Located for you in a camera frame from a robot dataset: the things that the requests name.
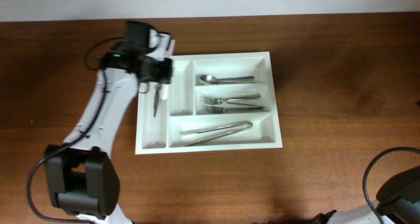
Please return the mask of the black-handled steel fork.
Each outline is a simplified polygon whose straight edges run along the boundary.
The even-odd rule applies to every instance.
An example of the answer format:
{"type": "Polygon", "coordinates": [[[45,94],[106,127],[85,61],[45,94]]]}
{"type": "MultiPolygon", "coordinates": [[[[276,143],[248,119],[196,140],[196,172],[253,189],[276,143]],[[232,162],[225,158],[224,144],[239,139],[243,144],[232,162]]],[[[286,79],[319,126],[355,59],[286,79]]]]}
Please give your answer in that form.
{"type": "Polygon", "coordinates": [[[223,98],[219,99],[220,104],[231,104],[236,106],[244,106],[248,108],[265,108],[264,105],[255,104],[255,103],[248,103],[245,101],[246,98],[223,98]]]}

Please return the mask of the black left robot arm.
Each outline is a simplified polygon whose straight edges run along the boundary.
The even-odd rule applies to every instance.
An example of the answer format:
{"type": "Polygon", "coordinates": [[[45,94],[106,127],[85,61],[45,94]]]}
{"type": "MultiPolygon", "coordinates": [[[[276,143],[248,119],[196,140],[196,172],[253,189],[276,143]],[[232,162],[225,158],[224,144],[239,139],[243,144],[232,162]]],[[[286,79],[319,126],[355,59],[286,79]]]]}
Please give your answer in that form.
{"type": "Polygon", "coordinates": [[[168,32],[128,20],[125,35],[98,60],[94,92],[62,145],[49,145],[45,168],[51,204],[71,223],[130,223],[118,200],[120,181],[111,161],[115,136],[140,86],[169,85],[175,42],[168,32]]]}

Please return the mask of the small steel spoon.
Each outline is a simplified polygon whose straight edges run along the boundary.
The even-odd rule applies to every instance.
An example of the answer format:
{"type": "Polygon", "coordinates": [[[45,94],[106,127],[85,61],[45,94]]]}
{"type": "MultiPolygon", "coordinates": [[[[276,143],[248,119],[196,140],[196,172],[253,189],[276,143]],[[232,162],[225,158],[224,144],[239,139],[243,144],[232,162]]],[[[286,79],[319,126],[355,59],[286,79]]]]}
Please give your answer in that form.
{"type": "Polygon", "coordinates": [[[162,88],[162,84],[157,84],[155,86],[155,96],[154,96],[154,117],[156,117],[157,111],[158,111],[158,107],[159,107],[159,102],[160,102],[160,91],[162,88]]]}

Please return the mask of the pink plastic knife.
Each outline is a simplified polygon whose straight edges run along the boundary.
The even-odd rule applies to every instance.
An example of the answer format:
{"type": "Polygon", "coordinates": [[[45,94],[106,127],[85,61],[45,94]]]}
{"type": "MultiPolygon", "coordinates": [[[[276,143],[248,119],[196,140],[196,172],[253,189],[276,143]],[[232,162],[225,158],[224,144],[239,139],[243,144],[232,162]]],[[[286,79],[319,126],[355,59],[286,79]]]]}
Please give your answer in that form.
{"type": "MultiPolygon", "coordinates": [[[[172,39],[171,41],[170,41],[170,44],[169,44],[169,48],[167,49],[167,52],[166,52],[166,57],[167,58],[172,58],[172,56],[173,56],[173,51],[174,51],[174,48],[175,48],[175,40],[174,39],[172,39]]],[[[168,94],[169,94],[169,84],[162,84],[161,85],[161,91],[160,91],[160,99],[161,100],[167,100],[167,98],[168,98],[168,94]]]]}

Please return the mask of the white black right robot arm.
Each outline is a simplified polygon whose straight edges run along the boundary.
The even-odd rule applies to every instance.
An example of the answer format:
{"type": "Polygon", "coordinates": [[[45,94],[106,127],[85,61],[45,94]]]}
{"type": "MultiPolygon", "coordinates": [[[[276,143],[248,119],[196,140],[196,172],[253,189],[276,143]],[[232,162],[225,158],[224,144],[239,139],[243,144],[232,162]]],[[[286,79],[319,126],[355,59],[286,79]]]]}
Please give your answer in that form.
{"type": "MultiPolygon", "coordinates": [[[[419,224],[419,167],[391,177],[378,191],[373,202],[384,224],[419,224]]],[[[319,213],[311,223],[318,224],[379,224],[369,206],[338,212],[319,213]]]]}

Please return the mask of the steel tablespoon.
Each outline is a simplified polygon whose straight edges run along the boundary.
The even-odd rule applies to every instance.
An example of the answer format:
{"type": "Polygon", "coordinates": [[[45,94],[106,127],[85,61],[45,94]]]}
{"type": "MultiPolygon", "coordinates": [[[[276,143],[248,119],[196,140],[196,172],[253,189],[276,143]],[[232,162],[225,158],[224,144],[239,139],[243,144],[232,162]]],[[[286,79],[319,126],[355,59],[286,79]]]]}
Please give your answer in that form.
{"type": "Polygon", "coordinates": [[[220,84],[235,84],[235,83],[254,83],[254,76],[245,76],[239,78],[222,78],[218,80],[220,84]]]}
{"type": "Polygon", "coordinates": [[[201,75],[199,77],[199,81],[204,85],[220,85],[220,83],[218,82],[218,80],[220,79],[222,78],[216,78],[212,75],[201,75]]]}

